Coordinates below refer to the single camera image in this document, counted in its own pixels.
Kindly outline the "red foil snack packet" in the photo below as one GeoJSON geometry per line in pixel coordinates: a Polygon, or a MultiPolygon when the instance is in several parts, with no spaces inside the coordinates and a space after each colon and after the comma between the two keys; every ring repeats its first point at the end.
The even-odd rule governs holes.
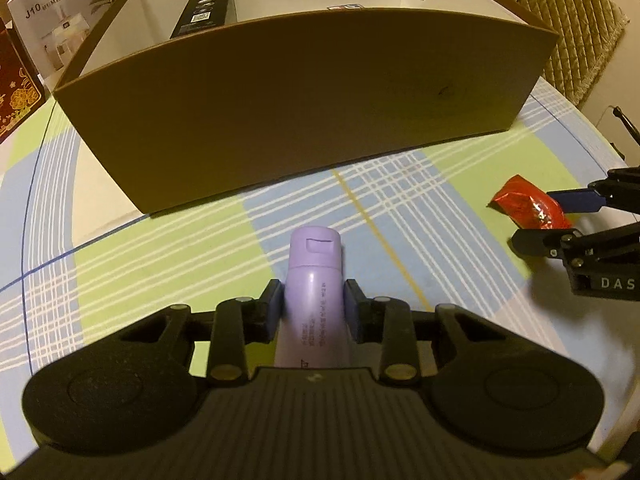
{"type": "Polygon", "coordinates": [[[520,229],[565,230],[572,227],[561,205],[519,174],[506,181],[488,206],[506,214],[520,229]]]}

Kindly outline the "purple bottle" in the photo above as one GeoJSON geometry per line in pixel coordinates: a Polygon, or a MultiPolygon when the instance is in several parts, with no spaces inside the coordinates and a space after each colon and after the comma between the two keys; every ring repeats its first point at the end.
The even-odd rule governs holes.
{"type": "Polygon", "coordinates": [[[340,234],[325,226],[292,232],[274,365],[349,366],[340,234]]]}

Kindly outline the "quilted chair cushion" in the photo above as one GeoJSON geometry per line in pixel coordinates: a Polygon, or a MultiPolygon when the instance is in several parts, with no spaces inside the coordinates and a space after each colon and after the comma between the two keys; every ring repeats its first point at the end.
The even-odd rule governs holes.
{"type": "Polygon", "coordinates": [[[559,34],[544,79],[580,107],[610,62],[629,18],[613,0],[513,0],[559,34]]]}

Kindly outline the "brown cardboard storage box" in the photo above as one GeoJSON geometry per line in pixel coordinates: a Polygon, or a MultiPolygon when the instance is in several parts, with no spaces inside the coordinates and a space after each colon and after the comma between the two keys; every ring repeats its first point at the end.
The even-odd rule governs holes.
{"type": "Polygon", "coordinates": [[[234,0],[171,39],[188,1],[115,0],[54,89],[146,214],[506,130],[556,44],[511,0],[234,0]]]}

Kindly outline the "black product box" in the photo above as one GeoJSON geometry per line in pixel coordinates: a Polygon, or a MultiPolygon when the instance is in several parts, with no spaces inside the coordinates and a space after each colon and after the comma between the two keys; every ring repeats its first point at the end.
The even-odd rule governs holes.
{"type": "Polygon", "coordinates": [[[189,0],[170,38],[234,24],[237,20],[234,0],[189,0]]]}

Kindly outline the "red gold gift box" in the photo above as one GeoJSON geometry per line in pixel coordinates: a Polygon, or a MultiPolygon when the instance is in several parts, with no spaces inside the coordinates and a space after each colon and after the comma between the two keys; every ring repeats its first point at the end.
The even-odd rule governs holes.
{"type": "Polygon", "coordinates": [[[46,90],[17,32],[1,23],[0,140],[4,142],[46,99],[46,90]]]}

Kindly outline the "blue white tissue pack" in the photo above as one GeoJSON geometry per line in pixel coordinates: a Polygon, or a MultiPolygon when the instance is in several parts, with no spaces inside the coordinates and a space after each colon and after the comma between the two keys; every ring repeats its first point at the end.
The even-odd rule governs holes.
{"type": "Polygon", "coordinates": [[[333,6],[328,6],[328,10],[358,10],[363,9],[364,6],[360,3],[343,3],[343,4],[334,4],[333,6]]]}

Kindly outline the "white humidifier box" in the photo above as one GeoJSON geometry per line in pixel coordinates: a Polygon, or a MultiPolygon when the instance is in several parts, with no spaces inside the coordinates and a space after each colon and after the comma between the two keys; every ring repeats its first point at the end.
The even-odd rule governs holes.
{"type": "Polygon", "coordinates": [[[70,64],[111,0],[9,0],[18,36],[48,79],[70,64]]]}

